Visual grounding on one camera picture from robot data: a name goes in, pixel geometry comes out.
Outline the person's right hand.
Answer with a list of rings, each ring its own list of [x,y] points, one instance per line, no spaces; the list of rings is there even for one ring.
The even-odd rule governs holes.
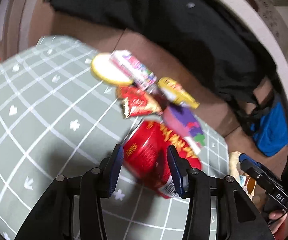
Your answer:
[[[273,211],[269,214],[270,222],[268,224],[271,232],[276,234],[280,227],[284,224],[287,218],[287,213],[283,210]]]

